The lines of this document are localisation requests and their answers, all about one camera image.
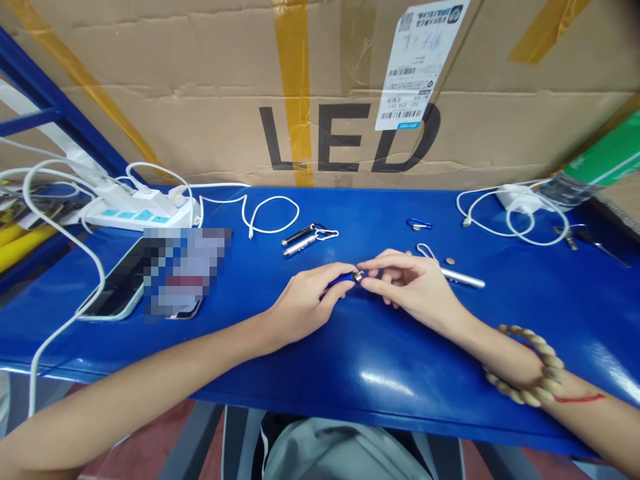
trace shipping label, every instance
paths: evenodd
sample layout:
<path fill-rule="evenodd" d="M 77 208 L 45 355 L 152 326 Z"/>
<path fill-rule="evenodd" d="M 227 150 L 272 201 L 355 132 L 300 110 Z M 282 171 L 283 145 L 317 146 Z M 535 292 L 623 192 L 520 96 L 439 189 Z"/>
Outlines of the shipping label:
<path fill-rule="evenodd" d="M 469 0 L 416 5 L 398 20 L 376 130 L 420 126 L 468 7 Z"/>

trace blue metal shelf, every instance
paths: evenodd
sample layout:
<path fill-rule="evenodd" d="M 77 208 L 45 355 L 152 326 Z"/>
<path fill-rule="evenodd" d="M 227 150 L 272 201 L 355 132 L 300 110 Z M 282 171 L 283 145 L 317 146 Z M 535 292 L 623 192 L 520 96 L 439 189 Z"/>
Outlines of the blue metal shelf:
<path fill-rule="evenodd" d="M 0 122 L 1 136 L 55 122 L 110 175 L 125 174 L 127 161 L 2 28 L 0 71 L 41 110 Z"/>

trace cardboard box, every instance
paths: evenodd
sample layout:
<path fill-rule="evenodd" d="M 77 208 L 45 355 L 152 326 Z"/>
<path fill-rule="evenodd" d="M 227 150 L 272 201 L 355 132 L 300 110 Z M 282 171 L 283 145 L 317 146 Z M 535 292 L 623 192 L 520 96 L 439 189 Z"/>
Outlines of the cardboard box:
<path fill-rule="evenodd" d="M 32 0 L 50 31 L 25 20 L 25 3 L 2 4 L 0 23 L 98 130 L 128 161 L 148 159 L 38 38 L 55 34 L 158 160 L 194 183 L 469 189 L 532 179 L 640 85 L 632 0 L 472 0 L 426 122 L 398 131 L 376 131 L 376 115 L 398 22 L 425 0 Z M 581 11 L 560 21 L 549 13 L 559 4 Z M 510 60 L 541 15 L 551 47 L 537 63 Z"/>

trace blue table surface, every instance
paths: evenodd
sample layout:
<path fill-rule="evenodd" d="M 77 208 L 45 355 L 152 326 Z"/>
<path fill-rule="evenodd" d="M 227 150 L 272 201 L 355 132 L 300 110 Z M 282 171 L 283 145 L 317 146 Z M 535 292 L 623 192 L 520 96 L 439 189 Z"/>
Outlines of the blue table surface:
<path fill-rule="evenodd" d="M 126 320 L 76 322 L 42 358 L 41 374 L 94 382 L 161 349 L 219 330 L 259 313 L 278 298 L 289 278 L 333 261 L 357 263 L 386 248 L 413 250 L 427 243 L 452 269 L 486 281 L 482 290 L 453 284 L 462 303 L 492 326 L 518 324 L 544 336 L 567 368 L 640 407 L 640 257 L 637 244 L 589 207 L 585 218 L 604 243 L 635 268 L 624 269 L 589 245 L 576 252 L 566 242 L 536 247 L 462 228 L 452 191 L 352 189 L 198 189 L 214 199 L 248 193 L 247 216 L 273 195 L 300 205 L 293 226 L 252 240 L 241 220 L 241 204 L 205 203 L 205 227 L 233 229 L 224 272 L 196 318 L 143 322 L 141 305 Z M 466 195 L 463 206 L 479 194 Z M 260 208 L 256 226 L 286 225 L 295 208 L 275 200 Z M 495 198 L 481 203 L 476 218 L 504 230 L 504 210 Z M 413 231 L 415 217 L 434 226 Z M 531 236 L 553 238 L 556 215 L 536 214 Z M 525 228 L 515 215 L 516 226 Z M 280 240 L 312 223 L 340 232 L 290 259 Z M 86 240 L 110 270 L 139 233 L 102 228 Z M 0 311 L 0 367 L 27 372 L 35 350 L 75 312 L 97 284 L 93 262 L 80 249 L 67 254 Z M 460 348 L 386 307 L 357 287 L 339 301 L 328 324 L 310 337 L 240 365 L 194 394 L 194 398 L 348 421 L 425 431 L 560 453 L 591 451 L 538 409 L 500 395 L 480 364 Z"/>

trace smartphone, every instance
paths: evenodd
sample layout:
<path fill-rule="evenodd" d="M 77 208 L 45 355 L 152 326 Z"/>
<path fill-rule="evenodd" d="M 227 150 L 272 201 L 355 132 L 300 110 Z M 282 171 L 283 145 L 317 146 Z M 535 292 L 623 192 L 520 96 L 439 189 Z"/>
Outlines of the smartphone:
<path fill-rule="evenodd" d="M 78 320 L 115 321 L 128 317 L 142 298 L 144 266 L 144 247 L 140 238 L 109 272 L 104 290 Z"/>
<path fill-rule="evenodd" d="M 167 318 L 171 320 L 186 320 L 186 319 L 194 318 L 195 314 L 198 313 L 198 310 L 200 310 L 201 303 L 202 303 L 202 300 L 200 299 L 193 305 L 183 308 L 178 313 L 174 313 L 172 316 Z"/>

